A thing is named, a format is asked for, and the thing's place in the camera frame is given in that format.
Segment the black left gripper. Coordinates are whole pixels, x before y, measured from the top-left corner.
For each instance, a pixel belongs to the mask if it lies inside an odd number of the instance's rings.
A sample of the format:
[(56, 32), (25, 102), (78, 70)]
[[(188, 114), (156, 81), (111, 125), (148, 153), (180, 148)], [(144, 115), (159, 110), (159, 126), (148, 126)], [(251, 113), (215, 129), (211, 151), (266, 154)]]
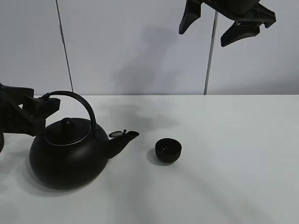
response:
[(34, 89), (0, 85), (0, 148), (4, 133), (37, 136), (45, 130), (45, 119), (60, 109), (58, 98), (33, 98)]

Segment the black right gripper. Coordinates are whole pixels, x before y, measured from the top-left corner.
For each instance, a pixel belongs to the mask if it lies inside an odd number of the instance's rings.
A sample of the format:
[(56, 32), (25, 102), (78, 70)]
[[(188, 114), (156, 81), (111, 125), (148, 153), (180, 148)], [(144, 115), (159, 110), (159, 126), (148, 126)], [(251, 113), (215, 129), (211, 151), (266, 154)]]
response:
[(275, 12), (259, 2), (259, 0), (187, 0), (178, 33), (183, 35), (191, 24), (201, 17), (201, 5), (205, 3), (230, 20), (244, 22), (239, 25), (233, 24), (222, 35), (222, 47), (241, 39), (255, 37), (260, 33), (260, 27), (256, 23), (269, 28), (276, 22)]

